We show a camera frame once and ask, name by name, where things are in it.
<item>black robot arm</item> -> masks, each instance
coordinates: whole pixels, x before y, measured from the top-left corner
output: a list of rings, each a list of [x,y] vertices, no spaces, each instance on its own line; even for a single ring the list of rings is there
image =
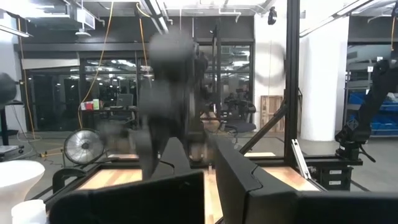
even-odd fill
[[[373,68],[372,80],[372,87],[366,94],[363,104],[357,110],[354,118],[349,120],[335,136],[335,140],[340,143],[340,148],[336,150],[336,154],[345,159],[357,160],[359,153],[362,153],[375,162],[364,151],[362,145],[371,135],[372,118],[380,110],[387,94],[395,91],[398,85],[398,67],[390,64],[388,60],[378,61]]]

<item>electric fan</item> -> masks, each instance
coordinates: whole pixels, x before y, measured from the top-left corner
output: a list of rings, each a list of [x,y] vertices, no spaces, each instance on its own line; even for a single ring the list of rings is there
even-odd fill
[[[69,161],[86,165],[104,154],[104,144],[97,132],[91,129],[81,129],[67,137],[64,154]]]

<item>white column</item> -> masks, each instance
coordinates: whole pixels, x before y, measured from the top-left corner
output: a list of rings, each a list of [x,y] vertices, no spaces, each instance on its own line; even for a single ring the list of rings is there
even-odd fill
[[[4,12],[4,15],[0,16],[0,24],[16,28],[16,21],[8,14]],[[15,35],[7,32],[0,31],[0,72],[8,73],[12,79],[18,81],[21,79],[21,64],[18,54],[14,51],[14,44],[18,41]],[[16,100],[21,100],[20,86],[17,86]],[[25,109],[23,106],[15,106],[18,120],[22,126],[22,129],[26,131],[25,121]],[[6,107],[7,126],[8,129],[21,130],[14,111],[10,106]]]
[[[267,15],[254,16],[254,124],[258,131],[261,123],[261,96],[283,96],[285,89],[286,6],[277,7],[277,22],[268,25]]]
[[[343,3],[336,0],[309,1],[306,5],[306,25],[326,19],[341,9]],[[303,68],[300,69],[303,72],[300,76],[303,93],[302,139],[332,141],[336,128],[341,128],[348,22],[348,18],[338,19],[301,40],[305,43],[300,49],[305,52],[305,61],[301,63]]]

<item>wooden crate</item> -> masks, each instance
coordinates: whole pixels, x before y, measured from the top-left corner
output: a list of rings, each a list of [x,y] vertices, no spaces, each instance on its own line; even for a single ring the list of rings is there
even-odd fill
[[[275,112],[280,108],[283,101],[283,96],[261,96],[261,127],[263,127],[271,118],[274,117]],[[300,132],[301,127],[301,102],[302,97],[299,96],[298,110],[297,110],[297,132]],[[269,130],[272,133],[285,132],[285,117],[283,117],[274,127]]]

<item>black office chair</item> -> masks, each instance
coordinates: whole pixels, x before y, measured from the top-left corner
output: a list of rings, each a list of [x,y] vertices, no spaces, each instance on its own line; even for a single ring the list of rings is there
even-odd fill
[[[224,131],[227,131],[238,143],[238,134],[254,131],[257,127],[250,122],[252,115],[256,112],[254,104],[248,100],[240,99],[233,93],[224,100],[228,105],[226,111],[226,122],[223,123]]]

